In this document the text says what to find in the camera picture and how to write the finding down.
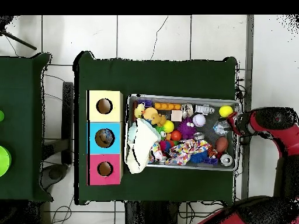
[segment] yellow plush toy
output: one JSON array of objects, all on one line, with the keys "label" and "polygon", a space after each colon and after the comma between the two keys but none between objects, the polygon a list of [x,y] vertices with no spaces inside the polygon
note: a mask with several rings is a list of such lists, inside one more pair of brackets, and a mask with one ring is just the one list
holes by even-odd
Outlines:
[{"label": "yellow plush toy", "polygon": [[143,113],[143,118],[146,120],[152,121],[152,116],[154,114],[158,114],[158,111],[156,109],[154,109],[153,107],[148,107],[145,109],[145,111]]},{"label": "yellow plush toy", "polygon": [[161,127],[165,124],[166,122],[166,117],[165,115],[161,115],[161,114],[158,114],[158,113],[154,113],[152,115],[152,125],[154,124],[157,124],[157,126]]},{"label": "yellow plush toy", "polygon": [[135,108],[135,110],[134,110],[134,115],[135,115],[135,117],[136,118],[141,118],[141,116],[142,116],[142,114],[144,113],[144,111],[145,111],[145,106],[144,106],[144,104],[139,104],[138,106],[137,106],[137,108]]}]

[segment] blue toy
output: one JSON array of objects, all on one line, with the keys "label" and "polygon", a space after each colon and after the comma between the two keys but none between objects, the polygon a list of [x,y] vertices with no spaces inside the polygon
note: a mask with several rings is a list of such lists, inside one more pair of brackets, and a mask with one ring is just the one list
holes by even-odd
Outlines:
[{"label": "blue toy", "polygon": [[207,158],[203,159],[203,163],[217,165],[218,164],[218,159],[207,157]]},{"label": "blue toy", "polygon": [[201,163],[201,162],[203,162],[204,158],[207,158],[207,157],[208,157],[208,152],[204,151],[201,153],[191,155],[190,161],[193,163]]},{"label": "blue toy", "polygon": [[144,104],[144,107],[152,107],[152,101],[151,100],[138,100],[138,104]]}]

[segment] blue box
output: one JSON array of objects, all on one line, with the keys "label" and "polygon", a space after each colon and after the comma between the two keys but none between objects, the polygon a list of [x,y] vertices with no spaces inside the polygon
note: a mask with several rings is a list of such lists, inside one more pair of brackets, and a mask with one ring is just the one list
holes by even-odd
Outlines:
[{"label": "blue box", "polygon": [[[89,126],[90,126],[89,131],[90,131],[90,154],[91,155],[120,154],[121,151],[121,136],[120,136],[121,123],[120,122],[91,122]],[[101,129],[109,129],[113,133],[114,142],[108,148],[102,148],[96,143],[95,140],[96,133]]]}]

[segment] green table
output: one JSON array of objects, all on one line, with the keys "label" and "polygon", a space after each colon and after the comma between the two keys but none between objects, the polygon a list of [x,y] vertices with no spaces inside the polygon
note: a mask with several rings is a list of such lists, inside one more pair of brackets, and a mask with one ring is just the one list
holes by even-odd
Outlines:
[{"label": "green table", "polygon": [[0,177],[0,199],[51,201],[39,184],[42,161],[41,72],[49,54],[0,57],[0,145],[12,156]]},{"label": "green table", "polygon": [[146,167],[130,174],[124,164],[120,185],[87,186],[86,90],[129,94],[230,99],[235,97],[235,58],[223,61],[95,60],[81,52],[75,72],[75,199],[80,201],[198,201],[232,203],[233,172]]}]

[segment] green bowl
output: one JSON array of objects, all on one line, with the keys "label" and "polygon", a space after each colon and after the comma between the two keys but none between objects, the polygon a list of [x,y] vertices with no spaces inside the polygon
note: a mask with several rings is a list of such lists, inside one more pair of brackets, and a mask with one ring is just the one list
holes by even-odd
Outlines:
[{"label": "green bowl", "polygon": [[4,175],[11,165],[11,154],[7,149],[0,146],[0,177]]}]

